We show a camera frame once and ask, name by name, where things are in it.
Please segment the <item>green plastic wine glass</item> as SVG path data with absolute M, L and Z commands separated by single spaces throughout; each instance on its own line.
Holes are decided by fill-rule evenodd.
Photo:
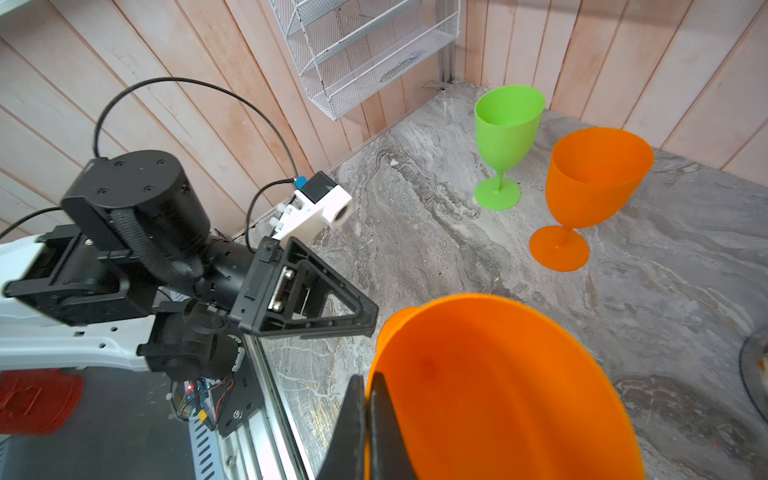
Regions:
M 503 211 L 519 202 L 520 187 L 505 174 L 532 148 L 545 106 L 545 96 L 526 85 L 493 89 L 476 102 L 477 150 L 481 160 L 495 172 L 475 189 L 474 197 L 480 206 Z

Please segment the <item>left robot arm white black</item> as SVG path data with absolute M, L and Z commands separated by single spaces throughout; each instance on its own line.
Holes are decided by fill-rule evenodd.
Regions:
M 338 193 L 314 176 L 289 233 L 239 243 L 212 232 L 171 154 L 92 159 L 61 200 L 68 224 L 1 248 L 2 369 L 222 380 L 243 335 L 371 336 L 377 305 L 308 245 L 348 216 Z

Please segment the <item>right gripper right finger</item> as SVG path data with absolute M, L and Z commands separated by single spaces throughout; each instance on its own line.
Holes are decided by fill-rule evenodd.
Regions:
M 370 478 L 416 480 L 392 398 L 380 372 L 373 376 L 368 406 Z

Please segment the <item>orange wine glass front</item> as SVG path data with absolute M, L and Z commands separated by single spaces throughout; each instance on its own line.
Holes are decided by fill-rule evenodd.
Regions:
M 583 267 L 590 255 L 578 231 L 615 215 L 654 164 L 654 151 L 630 132 L 605 127 L 575 131 L 552 149 L 545 199 L 556 224 L 537 230 L 529 248 L 559 272 Z

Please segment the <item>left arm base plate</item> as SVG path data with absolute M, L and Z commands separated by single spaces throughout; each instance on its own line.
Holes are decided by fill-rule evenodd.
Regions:
M 214 392 L 213 406 L 217 431 L 226 438 L 264 406 L 264 395 L 249 360 L 224 381 Z

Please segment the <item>orange wine glass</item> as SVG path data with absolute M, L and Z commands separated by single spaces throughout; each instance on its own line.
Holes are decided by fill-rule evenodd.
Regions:
M 641 479 L 625 408 L 592 355 L 521 303 L 462 294 L 383 325 L 382 375 L 420 479 Z
M 556 224 L 537 230 L 529 248 L 559 272 L 583 267 L 590 255 L 578 231 L 615 215 L 654 164 L 654 151 L 630 132 L 605 127 L 575 131 L 552 149 L 545 199 Z

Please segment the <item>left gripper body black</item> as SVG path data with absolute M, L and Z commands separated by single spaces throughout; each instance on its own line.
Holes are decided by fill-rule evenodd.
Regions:
M 259 242 L 230 317 L 253 336 L 298 336 L 318 320 L 315 255 L 291 237 L 285 247 L 270 237 Z

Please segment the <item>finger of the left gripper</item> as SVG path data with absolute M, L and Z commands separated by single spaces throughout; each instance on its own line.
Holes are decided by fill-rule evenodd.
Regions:
M 372 336 L 377 324 L 378 305 L 313 253 L 314 270 L 318 273 L 318 320 L 315 326 L 302 330 L 298 336 L 258 337 L 319 339 Z

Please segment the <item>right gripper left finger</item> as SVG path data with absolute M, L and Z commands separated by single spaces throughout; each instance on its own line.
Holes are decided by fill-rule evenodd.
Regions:
M 318 480 L 365 478 L 366 400 L 364 379 L 353 375 Z

